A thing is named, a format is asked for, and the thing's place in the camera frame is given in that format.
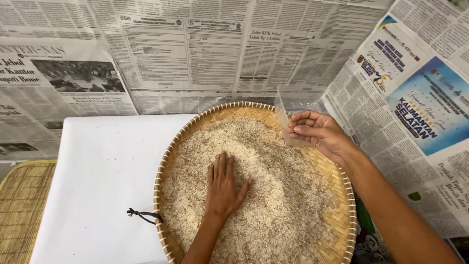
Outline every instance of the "woven mat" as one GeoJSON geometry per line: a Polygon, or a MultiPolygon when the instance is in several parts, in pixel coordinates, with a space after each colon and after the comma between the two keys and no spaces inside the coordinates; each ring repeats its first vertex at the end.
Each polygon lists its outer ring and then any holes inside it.
{"type": "Polygon", "coordinates": [[[29,263],[56,162],[24,162],[0,184],[0,263],[29,263]]]}
{"type": "MultiPolygon", "coordinates": [[[[164,189],[161,183],[167,177],[167,171],[171,171],[177,156],[178,146],[181,142],[190,137],[195,131],[203,129],[208,124],[225,119],[247,117],[253,120],[261,121],[265,125],[275,129],[280,136],[280,124],[274,111],[274,107],[255,102],[234,102],[223,104],[208,109],[196,117],[179,130],[173,141],[167,148],[158,168],[155,181],[155,192],[153,197],[154,212],[160,213],[164,200],[162,199],[164,189]]],[[[342,168],[339,168],[332,161],[322,155],[319,151],[310,147],[299,147],[299,149],[311,160],[312,166],[321,172],[328,187],[335,194],[338,208],[329,211],[324,215],[325,221],[333,229],[333,245],[327,246],[320,244],[316,247],[321,253],[325,263],[328,264],[349,264],[355,248],[356,239],[356,209],[355,197],[352,191],[352,185],[342,168]]],[[[163,250],[170,264],[181,263],[184,252],[175,237],[171,235],[165,223],[156,221],[158,234],[163,250]]]]}

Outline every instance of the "black string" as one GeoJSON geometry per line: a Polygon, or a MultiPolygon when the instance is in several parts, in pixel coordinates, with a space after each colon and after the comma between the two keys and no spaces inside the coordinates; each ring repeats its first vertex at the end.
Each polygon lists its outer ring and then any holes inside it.
{"type": "Polygon", "coordinates": [[[138,216],[140,216],[143,220],[147,221],[147,222],[150,223],[150,224],[154,224],[154,225],[155,225],[156,223],[155,223],[155,222],[152,222],[152,221],[150,221],[150,220],[148,220],[148,219],[146,219],[146,218],[144,218],[143,216],[152,216],[152,217],[158,219],[161,223],[163,222],[163,218],[161,218],[161,215],[159,215],[159,214],[149,213],[149,212],[139,212],[139,211],[133,210],[132,208],[129,208],[129,209],[127,210],[127,213],[129,214],[130,217],[131,217],[132,215],[138,215],[138,216]]]}

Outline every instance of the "white cloth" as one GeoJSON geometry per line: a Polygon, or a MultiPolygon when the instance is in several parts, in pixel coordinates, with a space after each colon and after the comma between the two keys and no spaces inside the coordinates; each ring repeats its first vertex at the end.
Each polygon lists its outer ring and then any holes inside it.
{"type": "Polygon", "coordinates": [[[153,212],[159,162],[192,117],[65,119],[30,264],[168,263],[156,227],[126,210],[153,212]]]}

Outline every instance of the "blue advertisement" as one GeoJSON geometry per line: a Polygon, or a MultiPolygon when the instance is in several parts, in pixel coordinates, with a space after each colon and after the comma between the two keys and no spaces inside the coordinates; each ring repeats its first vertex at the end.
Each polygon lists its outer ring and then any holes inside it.
{"type": "Polygon", "coordinates": [[[469,138],[469,84],[437,57],[386,102],[427,156],[469,138]]]}

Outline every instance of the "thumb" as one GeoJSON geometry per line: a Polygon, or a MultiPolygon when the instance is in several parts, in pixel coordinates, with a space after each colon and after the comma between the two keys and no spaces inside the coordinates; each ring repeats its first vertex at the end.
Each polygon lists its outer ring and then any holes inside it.
{"type": "Polygon", "coordinates": [[[314,138],[323,138],[327,135],[327,128],[325,127],[310,127],[307,125],[297,125],[293,128],[293,131],[297,134],[314,137],[314,138]]]}
{"type": "Polygon", "coordinates": [[[244,203],[244,200],[246,199],[246,195],[248,194],[251,185],[252,180],[249,179],[243,184],[243,186],[239,190],[238,195],[236,196],[236,208],[240,208],[242,203],[244,203]]]}

